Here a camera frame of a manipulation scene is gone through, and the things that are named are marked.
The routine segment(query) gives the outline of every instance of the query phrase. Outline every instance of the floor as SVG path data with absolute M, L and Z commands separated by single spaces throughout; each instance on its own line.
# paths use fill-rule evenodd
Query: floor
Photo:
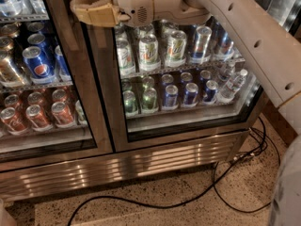
M 286 145 L 261 114 L 267 135 L 283 155 Z M 256 121 L 254 127 L 262 130 Z M 267 204 L 277 176 L 277 153 L 271 143 L 260 156 L 236 165 L 218 184 L 217 189 L 227 202 L 236 208 L 251 211 Z M 242 151 L 256 147 L 248 137 Z M 220 175 L 228 166 L 221 163 L 216 171 Z M 7 203 L 7 210 L 21 226 L 67 225 L 72 212 L 83 201 L 100 195 L 111 195 L 155 205 L 171 205 L 187 201 L 203 192 L 212 183 L 213 165 L 183 169 L 141 179 L 95 186 L 64 194 Z M 161 226 L 161 225 L 213 225 L 213 226 L 265 226 L 269 208 L 246 214 L 230 209 L 213 189 L 196 201 L 172 209 L 152 209 L 110 199 L 98 199 L 86 204 L 76 214 L 72 225 L 92 226 Z

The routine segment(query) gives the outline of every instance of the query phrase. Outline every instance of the beverage cooler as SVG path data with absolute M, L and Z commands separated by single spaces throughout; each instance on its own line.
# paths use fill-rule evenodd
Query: beverage cooler
M 70 2 L 0 1 L 0 198 L 237 154 L 268 98 L 224 24 L 102 28 L 80 23 Z M 258 0 L 287 31 L 298 3 Z

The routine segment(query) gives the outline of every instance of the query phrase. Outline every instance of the can logo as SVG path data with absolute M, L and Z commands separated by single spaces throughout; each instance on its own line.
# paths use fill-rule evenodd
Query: can logo
M 47 64 L 40 64 L 35 68 L 35 74 L 40 77 L 47 77 L 49 75 L 49 66 Z

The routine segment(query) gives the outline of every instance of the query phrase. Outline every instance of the refrigerator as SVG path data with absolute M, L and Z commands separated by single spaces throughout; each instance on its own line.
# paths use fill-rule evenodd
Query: refrigerator
M 210 26 L 214 33 L 211 24 L 178 27 L 188 38 L 187 49 L 182 64 L 170 66 L 166 63 L 166 42 L 161 38 L 160 24 L 153 23 L 158 41 L 155 68 L 141 67 L 139 30 L 123 26 L 133 65 L 130 71 L 124 71 L 120 69 L 117 27 L 80 23 L 71 12 L 71 0 L 42 1 L 45 11 L 36 12 L 30 7 L 30 0 L 27 4 L 23 1 L 27 10 L 2 16 L 0 22 L 22 23 L 26 40 L 28 24 L 49 24 L 53 28 L 49 37 L 54 45 L 60 46 L 70 78 L 64 80 L 59 61 L 54 59 L 55 81 L 35 84 L 37 81 L 29 73 L 29 84 L 1 88 L 2 109 L 6 109 L 5 99 L 10 94 L 25 94 L 28 98 L 34 91 L 48 89 L 51 94 L 48 113 L 53 127 L 41 131 L 29 122 L 28 131 L 13 135 L 2 122 L 0 198 L 16 201 L 233 159 L 268 98 L 235 44 L 230 55 L 222 59 L 208 49 L 206 59 L 188 62 L 191 61 L 188 47 L 193 44 L 190 39 L 195 35 L 193 28 Z M 290 31 L 299 14 L 300 0 L 258 0 L 258 3 Z M 226 103 L 214 99 L 206 103 L 203 98 L 208 99 L 209 93 L 203 93 L 202 88 L 195 92 L 194 102 L 186 104 L 184 98 L 188 92 L 182 85 L 181 74 L 190 73 L 191 83 L 200 88 L 201 72 L 209 71 L 215 80 L 226 64 L 234 64 L 236 72 L 247 70 L 246 82 L 234 98 Z M 166 94 L 163 76 L 172 76 L 170 85 L 177 88 L 173 105 L 166 103 L 171 95 Z M 152 78 L 151 85 L 143 83 L 147 77 Z M 59 126 L 52 114 L 55 102 L 51 99 L 57 89 L 71 95 L 68 105 L 74 108 L 74 124 L 67 128 Z M 156 91 L 151 107 L 146 105 L 147 89 Z M 76 110 L 77 102 L 82 106 L 86 123 L 82 123 Z

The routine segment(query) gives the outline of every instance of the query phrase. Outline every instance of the speckled floor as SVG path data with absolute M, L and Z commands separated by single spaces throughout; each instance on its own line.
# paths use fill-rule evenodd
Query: speckled floor
M 286 149 L 284 142 L 265 117 L 261 117 L 267 126 L 267 135 L 283 155 Z M 261 124 L 257 121 L 254 127 L 261 129 Z M 255 140 L 249 137 L 242 150 L 249 150 L 256 145 Z M 231 205 L 242 210 L 254 210 L 269 202 L 277 175 L 277 153 L 271 143 L 269 145 L 260 156 L 235 166 L 218 183 L 217 189 Z M 221 163 L 216 174 L 220 175 L 227 165 Z M 200 194 L 212 183 L 212 171 L 212 166 L 178 170 L 107 186 L 14 202 L 7 205 L 7 210 L 20 226 L 63 226 L 67 225 L 72 212 L 81 202 L 99 195 L 114 195 L 156 205 L 184 202 Z M 266 226 L 268 212 L 269 208 L 253 214 L 233 211 L 211 189 L 194 202 L 167 210 L 108 199 L 91 201 L 78 212 L 72 225 Z

